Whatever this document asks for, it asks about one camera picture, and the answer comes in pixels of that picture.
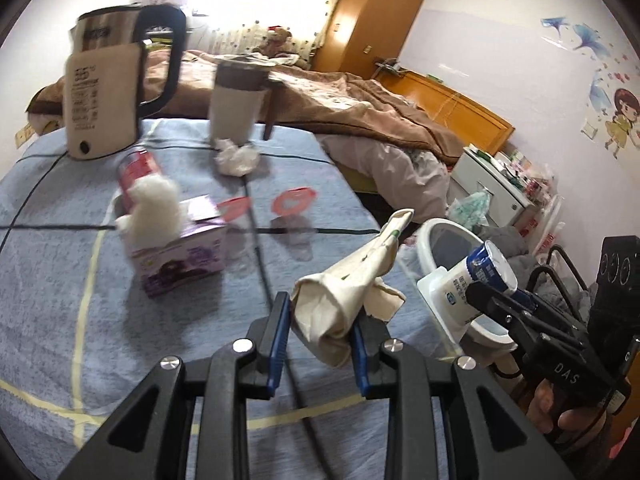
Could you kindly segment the right hand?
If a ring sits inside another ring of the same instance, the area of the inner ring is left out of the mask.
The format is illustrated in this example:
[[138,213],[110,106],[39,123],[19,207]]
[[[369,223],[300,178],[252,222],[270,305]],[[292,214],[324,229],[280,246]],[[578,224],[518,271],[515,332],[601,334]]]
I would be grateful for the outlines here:
[[605,408],[573,408],[560,413],[560,404],[555,400],[552,383],[544,379],[535,390],[526,416],[542,434],[559,429],[572,448],[586,445],[604,428],[608,418]]

